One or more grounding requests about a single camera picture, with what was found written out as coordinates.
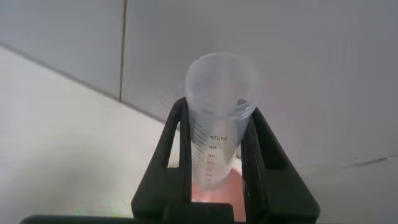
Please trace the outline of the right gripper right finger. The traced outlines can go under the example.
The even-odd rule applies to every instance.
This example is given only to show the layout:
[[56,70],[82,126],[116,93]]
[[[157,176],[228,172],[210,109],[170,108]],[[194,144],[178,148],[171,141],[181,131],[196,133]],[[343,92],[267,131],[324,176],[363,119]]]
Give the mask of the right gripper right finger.
[[315,224],[320,206],[259,109],[241,141],[247,223]]

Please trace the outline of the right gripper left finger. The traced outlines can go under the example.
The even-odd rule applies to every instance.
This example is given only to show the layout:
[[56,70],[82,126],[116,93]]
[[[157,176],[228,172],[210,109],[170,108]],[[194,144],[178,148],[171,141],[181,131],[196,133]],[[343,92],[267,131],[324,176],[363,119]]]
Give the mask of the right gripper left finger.
[[[180,127],[179,165],[168,163],[177,127]],[[152,159],[131,201],[135,218],[162,218],[165,207],[190,203],[192,197],[192,150],[185,98],[177,100],[167,118]]]

